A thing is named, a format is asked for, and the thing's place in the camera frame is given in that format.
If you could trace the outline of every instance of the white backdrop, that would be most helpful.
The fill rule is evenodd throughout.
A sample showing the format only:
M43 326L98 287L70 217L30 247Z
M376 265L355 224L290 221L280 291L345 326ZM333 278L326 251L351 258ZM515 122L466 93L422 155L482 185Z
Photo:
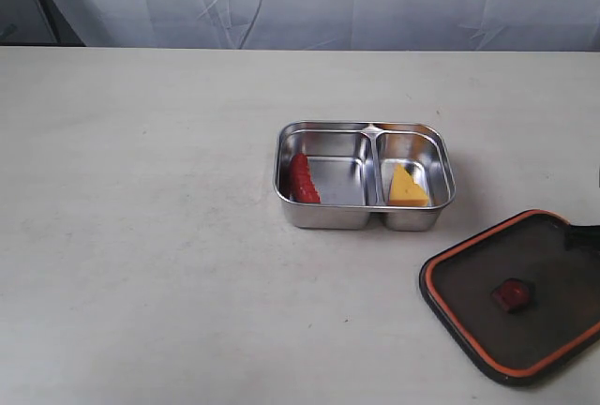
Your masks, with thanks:
M589 50L600 0L54 0L90 46Z

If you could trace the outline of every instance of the black lid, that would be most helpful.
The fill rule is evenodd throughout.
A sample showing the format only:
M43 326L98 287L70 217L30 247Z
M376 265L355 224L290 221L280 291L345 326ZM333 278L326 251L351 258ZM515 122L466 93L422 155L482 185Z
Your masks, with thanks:
M423 296L492 380L531 384L600 336L600 254L571 228L528 211L423 266Z

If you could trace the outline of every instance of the table surface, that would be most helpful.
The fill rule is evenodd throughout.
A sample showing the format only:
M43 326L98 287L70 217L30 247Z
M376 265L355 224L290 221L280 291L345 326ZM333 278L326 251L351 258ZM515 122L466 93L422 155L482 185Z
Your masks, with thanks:
M593 53L0 49L0 402L597 404L600 348L484 377L422 264L528 208L600 223ZM302 119L421 122L429 232L306 231L272 187Z

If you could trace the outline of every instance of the stainless steel lunch box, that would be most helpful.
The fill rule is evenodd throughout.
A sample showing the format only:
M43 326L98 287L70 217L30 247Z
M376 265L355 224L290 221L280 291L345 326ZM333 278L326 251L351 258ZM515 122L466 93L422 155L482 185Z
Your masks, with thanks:
M292 157L308 157L321 203L292 200ZM429 196L427 206L389 206L400 163ZM371 213L396 231L429 229L454 200L455 183L442 137L421 124L302 121L281 130L273 183L288 221L311 229L361 229Z

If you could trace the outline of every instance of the yellow cheese wedge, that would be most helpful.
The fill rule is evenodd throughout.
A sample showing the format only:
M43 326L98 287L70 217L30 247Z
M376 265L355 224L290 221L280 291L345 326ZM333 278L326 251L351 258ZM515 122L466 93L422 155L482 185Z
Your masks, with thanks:
M402 165L394 169L392 186L390 187L389 205L393 206L427 206L429 197L416 183Z

